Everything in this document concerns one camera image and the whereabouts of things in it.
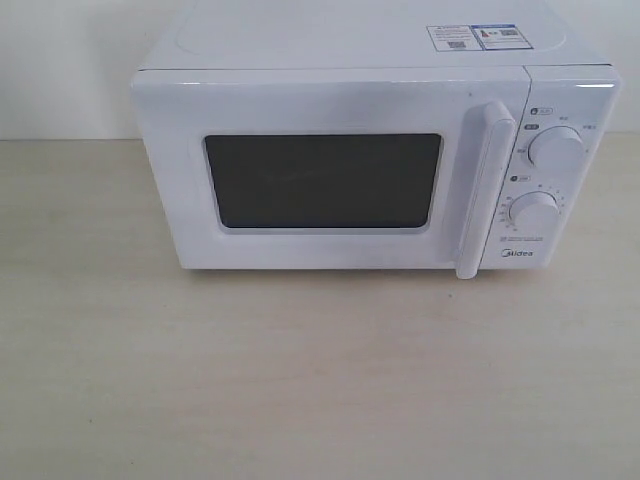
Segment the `warning label sticker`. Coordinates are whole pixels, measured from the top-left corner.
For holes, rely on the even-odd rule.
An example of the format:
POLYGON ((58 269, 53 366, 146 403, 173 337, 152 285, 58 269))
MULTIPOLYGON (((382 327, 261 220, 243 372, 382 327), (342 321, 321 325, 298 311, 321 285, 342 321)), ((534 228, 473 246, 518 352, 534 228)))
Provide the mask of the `warning label sticker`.
POLYGON ((438 52, 533 48, 515 24, 436 25, 426 30, 438 52))

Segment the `white microwave oven body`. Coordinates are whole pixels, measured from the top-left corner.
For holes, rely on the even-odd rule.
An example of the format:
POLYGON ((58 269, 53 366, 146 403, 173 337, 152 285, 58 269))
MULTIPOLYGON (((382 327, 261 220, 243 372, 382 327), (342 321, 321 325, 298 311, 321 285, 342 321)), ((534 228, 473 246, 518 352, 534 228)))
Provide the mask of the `white microwave oven body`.
POLYGON ((621 80, 612 64, 542 1, 197 1, 170 24, 137 72, 449 67, 520 67, 530 77, 478 272, 545 267, 621 80), (533 48, 438 52, 426 30, 475 24, 515 24, 533 48), (535 168, 528 159, 530 143, 559 126, 574 129, 583 140, 582 166, 561 172, 535 168), (550 229, 518 229, 510 223, 509 206, 535 191, 551 194, 560 216, 550 229))

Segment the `lower white timer knob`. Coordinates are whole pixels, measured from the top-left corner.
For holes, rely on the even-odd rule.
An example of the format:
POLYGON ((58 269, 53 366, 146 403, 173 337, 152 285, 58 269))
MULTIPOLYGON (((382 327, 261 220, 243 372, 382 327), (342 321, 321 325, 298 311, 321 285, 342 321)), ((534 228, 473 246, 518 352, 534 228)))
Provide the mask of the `lower white timer knob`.
POLYGON ((516 198, 509 206, 508 216, 516 228, 538 231, 552 228, 560 210, 551 194, 535 191, 516 198))

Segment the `upper white control knob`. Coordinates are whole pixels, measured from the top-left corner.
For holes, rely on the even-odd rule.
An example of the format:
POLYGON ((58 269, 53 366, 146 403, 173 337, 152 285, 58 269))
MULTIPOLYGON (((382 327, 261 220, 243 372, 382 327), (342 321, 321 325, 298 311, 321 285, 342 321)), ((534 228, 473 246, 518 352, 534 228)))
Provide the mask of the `upper white control knob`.
POLYGON ((549 172, 573 171, 582 166, 585 145, 572 128, 559 126, 537 135, 528 147, 529 162, 549 172))

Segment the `white microwave door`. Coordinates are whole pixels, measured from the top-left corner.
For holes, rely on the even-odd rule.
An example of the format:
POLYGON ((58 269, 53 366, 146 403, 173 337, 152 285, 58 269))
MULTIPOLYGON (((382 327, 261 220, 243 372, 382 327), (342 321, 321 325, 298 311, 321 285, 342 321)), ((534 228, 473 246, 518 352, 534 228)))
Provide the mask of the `white microwave door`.
POLYGON ((186 269, 475 276, 520 67, 154 70, 132 98, 186 269))

